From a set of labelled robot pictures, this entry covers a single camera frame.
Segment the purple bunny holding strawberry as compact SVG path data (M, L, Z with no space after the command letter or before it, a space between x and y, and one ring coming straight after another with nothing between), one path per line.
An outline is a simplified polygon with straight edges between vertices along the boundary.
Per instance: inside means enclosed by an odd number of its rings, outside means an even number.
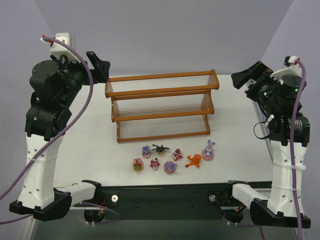
M142 147L142 156L146 159L148 159L151 155L150 146L146 145Z

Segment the pink bear holding strawberry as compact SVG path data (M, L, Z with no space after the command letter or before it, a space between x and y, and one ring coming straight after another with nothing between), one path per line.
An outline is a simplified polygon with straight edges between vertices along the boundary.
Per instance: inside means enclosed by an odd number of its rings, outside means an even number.
M135 158L132 163L132 169L135 172L140 172L144 169L144 162L141 158Z

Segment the pink bear strawberry cake toy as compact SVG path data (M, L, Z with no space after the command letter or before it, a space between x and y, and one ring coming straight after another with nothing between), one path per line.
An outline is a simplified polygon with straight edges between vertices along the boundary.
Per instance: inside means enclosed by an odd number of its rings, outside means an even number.
M174 150L172 153L171 153L171 157L172 159L176 162L176 161L179 161L183 158L183 155L182 155L182 152L179 148L177 148L176 150Z

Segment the pink bear cupcake toy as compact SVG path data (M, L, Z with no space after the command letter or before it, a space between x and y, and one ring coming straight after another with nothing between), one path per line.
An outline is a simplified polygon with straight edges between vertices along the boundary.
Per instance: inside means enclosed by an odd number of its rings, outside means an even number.
M158 170L160 166L159 159L157 157L151 159L149 166L155 171Z

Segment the purple bunny donut toy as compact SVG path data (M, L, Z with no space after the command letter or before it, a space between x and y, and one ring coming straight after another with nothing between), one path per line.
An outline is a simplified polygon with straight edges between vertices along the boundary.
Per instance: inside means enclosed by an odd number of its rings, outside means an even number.
M163 165L163 169L167 174L173 174L177 167L178 165L173 161L166 161Z

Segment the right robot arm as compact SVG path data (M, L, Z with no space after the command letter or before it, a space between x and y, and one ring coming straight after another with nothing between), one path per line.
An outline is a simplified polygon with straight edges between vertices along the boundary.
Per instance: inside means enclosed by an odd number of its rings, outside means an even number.
M231 197L244 204L255 225L289 228L311 226L301 201L304 157L310 142L310 122L300 113L306 71L297 56L287 56L284 68L273 71L261 61L231 75L236 89L247 85L246 96L265 113L266 138L272 149L272 185L268 197L247 183L231 185Z

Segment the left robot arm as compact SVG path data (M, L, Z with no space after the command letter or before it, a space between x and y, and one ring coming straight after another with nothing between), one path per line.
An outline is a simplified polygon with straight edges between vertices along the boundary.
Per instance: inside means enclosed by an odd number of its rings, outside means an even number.
M33 88L26 114L27 162L21 193L9 210L23 218L33 216L46 222L62 219L70 207L99 200L101 184L83 180L70 187L55 188L58 151L66 131L76 121L70 106L84 85L93 87L109 79L110 62L88 51L87 63L72 62L67 56L52 56L37 63L29 83Z

